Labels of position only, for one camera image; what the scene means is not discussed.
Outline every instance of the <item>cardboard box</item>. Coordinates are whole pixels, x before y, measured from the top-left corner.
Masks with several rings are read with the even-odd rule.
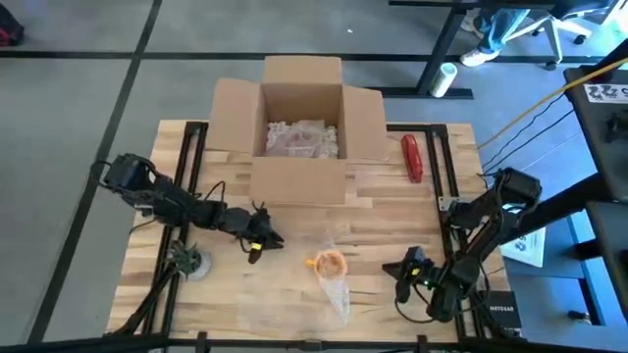
[[[338,128],[338,159],[263,156],[268,122],[321,119]],[[256,201],[343,203],[345,160],[388,158],[384,100],[379,91],[343,85],[340,58],[268,57],[261,83],[218,80],[207,147],[253,156]]]

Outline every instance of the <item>white sneaker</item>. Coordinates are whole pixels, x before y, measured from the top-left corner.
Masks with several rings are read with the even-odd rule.
[[[499,52],[495,52],[493,54],[485,54],[478,49],[473,49],[460,57],[460,63],[462,63],[462,65],[466,67],[473,68],[496,58],[498,55]]]
[[[463,30],[466,30],[468,32],[471,32],[471,33],[475,34],[475,36],[477,36],[478,38],[482,39],[482,38],[484,38],[484,34],[482,34],[482,32],[480,30],[475,28],[475,25],[473,24],[473,21],[477,17],[478,17],[477,14],[475,14],[475,15],[467,14],[464,17],[464,20],[462,20],[462,24],[460,24],[460,28],[462,28]]]

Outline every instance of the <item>white sign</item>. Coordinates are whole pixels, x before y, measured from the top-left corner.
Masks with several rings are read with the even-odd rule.
[[[628,104],[628,84],[585,84],[591,103]]]
[[[535,230],[501,245],[501,255],[535,267],[543,266],[546,245],[546,229]]]

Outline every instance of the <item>concrete floor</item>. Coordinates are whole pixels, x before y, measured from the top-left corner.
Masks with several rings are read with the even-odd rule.
[[[133,51],[152,3],[3,1],[28,33],[25,45],[15,49],[35,51]],[[446,13],[439,8],[389,7],[384,0],[164,0],[146,51],[429,54]],[[571,44],[570,34],[561,37],[565,55],[599,56],[625,34],[614,25],[599,28],[582,46]],[[460,32],[449,54],[461,54],[476,42],[473,35]],[[543,36],[526,37],[512,42],[502,55],[550,55],[550,47]],[[0,59],[0,147],[4,152],[0,156],[0,221],[5,225],[0,247],[0,345],[27,338],[130,63]],[[423,67],[423,63],[343,64],[349,84],[380,86],[413,85]],[[546,72],[533,64],[458,67],[456,85],[472,87],[475,100],[387,99],[388,120],[471,123],[477,141],[484,141],[563,85],[562,70]],[[219,77],[255,80],[261,70],[258,61],[141,61],[109,155],[148,155],[161,119],[205,119]],[[520,141],[569,110],[566,100],[556,103]],[[514,132],[483,149],[483,162]],[[595,171],[574,116],[503,165],[538,177],[544,197]],[[549,175],[550,165],[564,173]],[[118,197],[97,191],[47,340],[103,332],[131,221],[131,209]],[[574,288],[577,279],[517,273],[511,278],[520,310],[526,313],[524,331],[531,340],[595,346],[596,335],[628,333],[625,323],[594,329],[566,321],[557,324],[557,313],[564,308],[584,309]],[[535,302],[535,297],[548,291],[554,293],[546,295],[548,300],[541,305]],[[570,305],[558,303],[558,298],[565,297],[572,298]],[[619,339],[600,344],[628,349]]]

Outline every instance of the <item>wooden table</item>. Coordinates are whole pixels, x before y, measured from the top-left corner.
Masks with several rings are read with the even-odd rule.
[[[150,159],[158,171],[173,176],[177,167],[184,121],[162,121]],[[484,191],[480,160],[470,125],[447,125],[456,180],[461,196]],[[407,180],[400,151],[401,132],[389,132],[390,158],[347,163],[343,205],[267,204],[273,227],[286,240],[284,250],[267,251],[249,265],[235,239],[225,233],[192,227],[188,244],[211,253],[213,268],[201,281],[182,281],[171,337],[194,338],[205,330],[215,339],[319,339],[328,341],[411,342],[425,334],[433,342],[457,341],[454,323],[412,324],[395,310],[394,279],[383,263],[400,261],[410,246],[422,246],[438,265],[444,261],[425,134],[415,135],[423,156],[423,182]],[[446,186],[440,143],[437,154]],[[198,192],[216,182],[227,183],[230,207],[252,210],[248,198],[250,156],[205,150]],[[137,216],[137,224],[145,222]],[[162,226],[135,231],[129,240],[108,330],[118,328],[148,292],[153,277]],[[330,237],[348,263],[350,318],[340,325],[319,283],[304,262]],[[487,273],[503,267],[498,250],[485,262]],[[490,276],[493,290],[508,290],[505,272]],[[428,300],[430,291],[421,288]],[[428,319],[425,304],[415,294],[402,310]],[[158,310],[157,323],[161,323]],[[465,314],[467,331],[470,315]]]

